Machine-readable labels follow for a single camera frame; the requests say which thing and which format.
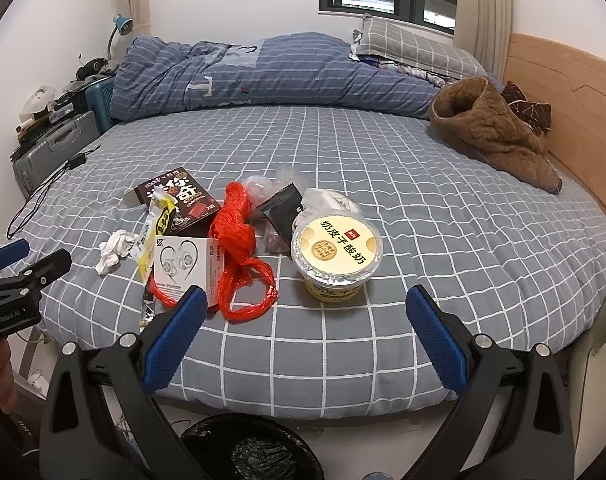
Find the brown snack box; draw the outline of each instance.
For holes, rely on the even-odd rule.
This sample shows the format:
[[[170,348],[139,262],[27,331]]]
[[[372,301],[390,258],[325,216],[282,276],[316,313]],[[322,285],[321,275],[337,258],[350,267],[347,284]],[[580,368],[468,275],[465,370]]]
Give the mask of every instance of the brown snack box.
[[[180,232],[182,236],[207,237],[209,225],[221,206],[183,167],[131,189],[123,195],[123,202],[127,207],[149,205],[152,190],[157,186],[178,201],[174,222],[165,234],[173,236]]]

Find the black packet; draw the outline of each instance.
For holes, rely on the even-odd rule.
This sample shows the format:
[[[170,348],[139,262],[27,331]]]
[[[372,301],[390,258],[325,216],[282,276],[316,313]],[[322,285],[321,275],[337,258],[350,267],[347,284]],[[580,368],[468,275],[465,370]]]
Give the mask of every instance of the black packet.
[[[256,209],[267,217],[267,220],[270,221],[288,246],[292,244],[294,218],[303,210],[302,201],[303,197],[296,186],[289,184],[289,186],[285,186],[273,195],[272,198],[256,206]]]

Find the black trash bag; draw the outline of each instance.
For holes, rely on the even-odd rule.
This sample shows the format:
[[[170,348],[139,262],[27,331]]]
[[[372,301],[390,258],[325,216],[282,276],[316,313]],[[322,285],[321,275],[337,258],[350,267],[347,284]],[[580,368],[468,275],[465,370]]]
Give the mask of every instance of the black trash bag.
[[[262,416],[210,416],[187,428],[180,440],[212,480],[324,479],[303,439]]]

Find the yogurt lid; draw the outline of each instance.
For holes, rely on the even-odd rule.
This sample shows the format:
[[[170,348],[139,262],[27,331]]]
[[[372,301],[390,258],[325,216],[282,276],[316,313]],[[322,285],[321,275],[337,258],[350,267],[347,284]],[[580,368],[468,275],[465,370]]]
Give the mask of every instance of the yogurt lid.
[[[292,259],[306,277],[323,285],[355,285],[380,264],[383,243],[374,225],[347,211],[321,211],[298,226]]]

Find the brown patterned fabric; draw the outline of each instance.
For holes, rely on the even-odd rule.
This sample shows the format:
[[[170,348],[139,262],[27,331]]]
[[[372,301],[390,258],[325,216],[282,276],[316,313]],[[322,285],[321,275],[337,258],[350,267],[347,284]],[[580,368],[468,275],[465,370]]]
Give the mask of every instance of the brown patterned fabric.
[[[547,137],[520,120],[487,79],[463,79],[443,88],[430,105],[430,121],[464,155],[548,193],[560,193],[563,183],[545,158]]]
[[[516,83],[507,81],[502,92],[505,102],[521,121],[525,122],[537,136],[546,136],[552,127],[552,107],[528,101]]]

